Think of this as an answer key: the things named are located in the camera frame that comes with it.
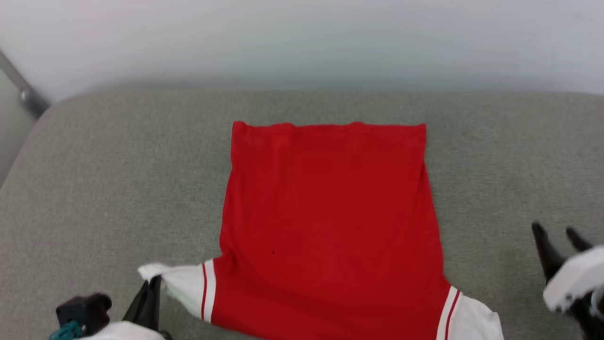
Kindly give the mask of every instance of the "red stripe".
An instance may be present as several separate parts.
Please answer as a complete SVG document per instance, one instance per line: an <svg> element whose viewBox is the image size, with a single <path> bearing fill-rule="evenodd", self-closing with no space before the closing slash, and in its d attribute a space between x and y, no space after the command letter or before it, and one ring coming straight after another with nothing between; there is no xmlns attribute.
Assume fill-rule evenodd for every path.
<svg viewBox="0 0 604 340"><path fill-rule="evenodd" d="M455 309L455 303L457 302L458 297L459 297L459 290L457 291L457 294L455 294L455 299L453 300L453 305L451 305L451 309L449 311L449 316L447 317L447 328L445 330L445 340L449 339L449 323L451 321L451 315L453 315L453 310Z"/></svg>
<svg viewBox="0 0 604 340"><path fill-rule="evenodd" d="M204 311L205 311L205 291L207 290L207 287L208 287L206 282L208 282L208 278L205 276L205 263L201 264L201 268L204 269L204 297L201 299L201 320L203 320Z"/></svg>

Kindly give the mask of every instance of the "teal object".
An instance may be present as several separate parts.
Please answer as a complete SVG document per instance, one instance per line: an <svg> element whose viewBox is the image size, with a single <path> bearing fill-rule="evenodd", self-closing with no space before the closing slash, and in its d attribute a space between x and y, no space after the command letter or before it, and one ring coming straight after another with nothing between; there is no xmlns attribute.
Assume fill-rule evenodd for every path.
<svg viewBox="0 0 604 340"><path fill-rule="evenodd" d="M73 340L82 337L82 328L76 321L67 322L58 331L50 334L48 340Z"/></svg>

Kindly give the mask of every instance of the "white wall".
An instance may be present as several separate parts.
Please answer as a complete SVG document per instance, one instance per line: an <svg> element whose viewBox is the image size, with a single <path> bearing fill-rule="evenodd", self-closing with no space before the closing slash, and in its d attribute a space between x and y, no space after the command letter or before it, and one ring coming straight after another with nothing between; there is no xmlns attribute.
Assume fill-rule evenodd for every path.
<svg viewBox="0 0 604 340"><path fill-rule="evenodd" d="M52 102L104 88L604 93L602 0L3 0Z"/></svg>
<svg viewBox="0 0 604 340"><path fill-rule="evenodd" d="M19 90L0 71L0 187L34 125L33 116L19 103Z"/></svg>

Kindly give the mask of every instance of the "folded clothing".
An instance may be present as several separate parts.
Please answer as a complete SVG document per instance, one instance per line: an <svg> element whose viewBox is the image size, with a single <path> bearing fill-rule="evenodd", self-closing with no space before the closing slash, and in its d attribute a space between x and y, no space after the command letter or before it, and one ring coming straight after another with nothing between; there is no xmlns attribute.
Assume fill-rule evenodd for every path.
<svg viewBox="0 0 604 340"><path fill-rule="evenodd" d="M502 339L452 287L426 127L233 125L222 256L162 275L195 316L266 339Z"/></svg>

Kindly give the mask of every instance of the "gray fabric surface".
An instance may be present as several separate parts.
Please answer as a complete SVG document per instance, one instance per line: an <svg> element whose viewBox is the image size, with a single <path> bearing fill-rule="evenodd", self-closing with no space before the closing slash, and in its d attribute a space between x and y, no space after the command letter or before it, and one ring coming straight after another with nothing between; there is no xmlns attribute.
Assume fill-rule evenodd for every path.
<svg viewBox="0 0 604 340"><path fill-rule="evenodd" d="M604 97L578 94L106 93L37 123L0 189L0 329L45 339L54 308L106 292L119 319L140 264L219 254L233 120L428 126L426 162L450 282L500 314L507 339L578 339L547 311L530 223L604 243ZM244 339L165 298L177 340Z"/></svg>

